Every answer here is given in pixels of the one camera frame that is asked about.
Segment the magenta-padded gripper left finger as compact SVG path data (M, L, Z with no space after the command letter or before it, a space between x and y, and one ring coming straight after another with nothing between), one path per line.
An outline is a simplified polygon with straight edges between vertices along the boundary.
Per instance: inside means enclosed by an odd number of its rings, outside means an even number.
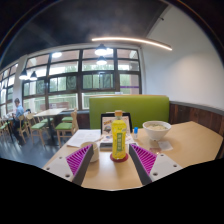
M44 170L81 186L93 155L93 145L90 144L75 149L66 156L58 156Z

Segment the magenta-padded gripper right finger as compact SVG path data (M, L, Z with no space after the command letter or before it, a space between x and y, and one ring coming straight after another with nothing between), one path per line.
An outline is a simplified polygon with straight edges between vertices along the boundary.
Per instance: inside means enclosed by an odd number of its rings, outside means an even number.
M163 153L154 154L135 144L129 145L129 154L143 185L177 172L182 167Z

